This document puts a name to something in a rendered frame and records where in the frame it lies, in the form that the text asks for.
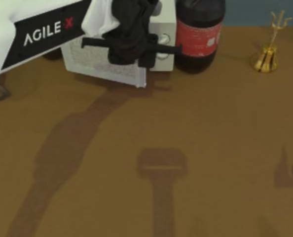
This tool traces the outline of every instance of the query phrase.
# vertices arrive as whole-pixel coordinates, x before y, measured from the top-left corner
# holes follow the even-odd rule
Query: blue wall
[[[224,24],[228,26],[268,26],[271,11],[278,15],[285,10],[285,17],[293,17],[293,0],[226,0],[226,7]]]

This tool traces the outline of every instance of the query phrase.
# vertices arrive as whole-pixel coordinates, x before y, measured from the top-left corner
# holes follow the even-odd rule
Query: red x letter
[[[73,17],[66,18],[66,21],[65,21],[65,23],[64,23],[64,27],[65,27],[66,29],[71,28],[71,27],[73,26],[72,21],[73,21]]]

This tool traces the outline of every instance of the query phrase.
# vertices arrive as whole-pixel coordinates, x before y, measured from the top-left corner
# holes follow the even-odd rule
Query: brown table surface
[[[43,58],[8,72],[0,237],[293,237],[293,28],[264,75],[269,37],[224,28],[207,71],[147,89]]]

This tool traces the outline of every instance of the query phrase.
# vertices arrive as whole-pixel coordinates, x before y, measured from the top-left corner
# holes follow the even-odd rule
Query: gold trident
[[[264,44],[262,46],[262,51],[258,52],[256,55],[252,57],[251,64],[252,67],[260,72],[260,73],[268,73],[277,69],[278,60],[276,57],[277,54],[277,45],[275,45],[275,39],[280,30],[284,29],[287,26],[288,21],[292,20],[291,17],[285,18],[283,25],[281,22],[283,21],[285,11],[281,11],[277,23],[275,23],[277,17],[274,12],[271,12],[272,20],[271,27],[273,28],[273,35],[271,37],[270,43]]]

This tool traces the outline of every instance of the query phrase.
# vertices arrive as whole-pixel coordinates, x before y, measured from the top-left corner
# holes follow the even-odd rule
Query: bottle label
[[[212,54],[218,45],[221,23],[209,28],[195,28],[178,20],[176,45],[183,45],[183,54],[204,57]]]

